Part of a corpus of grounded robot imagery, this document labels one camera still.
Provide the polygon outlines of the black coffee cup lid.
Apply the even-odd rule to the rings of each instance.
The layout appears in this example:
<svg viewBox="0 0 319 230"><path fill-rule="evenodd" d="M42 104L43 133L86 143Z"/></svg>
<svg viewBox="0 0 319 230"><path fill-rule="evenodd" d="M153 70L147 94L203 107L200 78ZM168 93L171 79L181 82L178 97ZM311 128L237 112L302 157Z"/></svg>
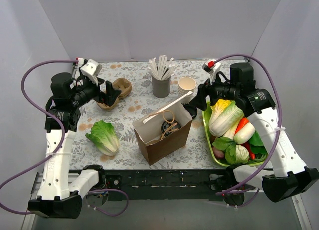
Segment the black coffee cup lid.
<svg viewBox="0 0 319 230"><path fill-rule="evenodd" d="M181 125L178 121L170 119L163 122L161 126L161 131L162 131L162 134L165 137L167 137L171 133L178 131L180 128L181 128Z"/></svg>

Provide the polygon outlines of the brown paper bag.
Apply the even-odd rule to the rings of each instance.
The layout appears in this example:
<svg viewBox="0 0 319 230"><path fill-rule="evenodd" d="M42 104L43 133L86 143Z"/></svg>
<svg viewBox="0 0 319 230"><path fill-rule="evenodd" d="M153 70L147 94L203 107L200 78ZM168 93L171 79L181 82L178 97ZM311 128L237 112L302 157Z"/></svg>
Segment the brown paper bag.
<svg viewBox="0 0 319 230"><path fill-rule="evenodd" d="M181 103L177 103L168 110L155 115L151 120L144 124L142 121L147 118L149 114L134 121L133 129L141 154L147 163L152 165L186 145L192 117ZM162 134L161 126L164 121L170 119L178 121L181 128L165 137Z"/></svg>

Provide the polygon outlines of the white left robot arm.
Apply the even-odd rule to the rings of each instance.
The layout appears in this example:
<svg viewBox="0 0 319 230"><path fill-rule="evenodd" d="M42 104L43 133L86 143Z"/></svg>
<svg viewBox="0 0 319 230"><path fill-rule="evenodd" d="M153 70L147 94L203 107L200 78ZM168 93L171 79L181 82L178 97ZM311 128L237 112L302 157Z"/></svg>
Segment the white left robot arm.
<svg viewBox="0 0 319 230"><path fill-rule="evenodd" d="M101 190L106 178L102 167L86 166L72 183L68 182L72 143L81 116L80 107L95 100L113 104L121 93L97 74L81 73L73 79L70 73L59 73L51 79L52 96L45 110L47 161L36 198L28 202L28 210L45 218L75 219L82 199L91 188Z"/></svg>

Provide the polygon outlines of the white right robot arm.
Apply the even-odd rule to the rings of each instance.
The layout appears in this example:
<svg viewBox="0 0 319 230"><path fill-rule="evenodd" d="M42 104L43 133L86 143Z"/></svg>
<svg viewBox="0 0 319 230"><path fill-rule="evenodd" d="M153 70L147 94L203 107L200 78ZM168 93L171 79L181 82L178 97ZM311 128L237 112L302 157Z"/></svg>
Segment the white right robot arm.
<svg viewBox="0 0 319 230"><path fill-rule="evenodd" d="M221 81L222 72L216 68L216 61L208 60L203 69L211 77L198 87L197 95L190 104L205 111L206 97L211 104L219 99L233 100L245 117L254 126L268 153L265 162L271 162L272 170L264 166L232 164L226 175L229 189L221 194L230 194L243 184L262 189L273 202L303 193L318 179L316 168L309 168L293 148L282 126L282 111L279 100L273 100L265 89L256 88L254 70L249 63L230 65L230 79Z"/></svg>

